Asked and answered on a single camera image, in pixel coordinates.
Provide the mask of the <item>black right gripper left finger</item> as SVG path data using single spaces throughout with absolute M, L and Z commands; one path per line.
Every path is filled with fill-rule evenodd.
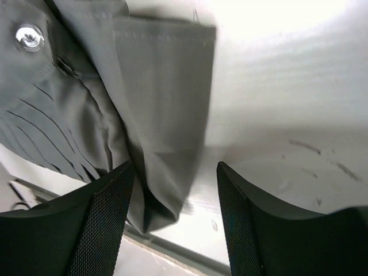
M 54 200 L 1 213 L 1 274 L 113 275 L 134 178 L 125 162 Z

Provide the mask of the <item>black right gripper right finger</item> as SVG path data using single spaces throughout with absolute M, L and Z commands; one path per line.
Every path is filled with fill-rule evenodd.
M 366 275 L 367 207 L 321 214 L 292 205 L 217 165 L 232 275 Z

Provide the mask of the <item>grey pleated skirt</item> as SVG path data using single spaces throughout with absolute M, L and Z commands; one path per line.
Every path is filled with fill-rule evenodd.
M 179 219 L 204 148 L 216 28 L 125 1 L 1 2 L 1 144 L 91 182 L 130 160 L 128 221 Z

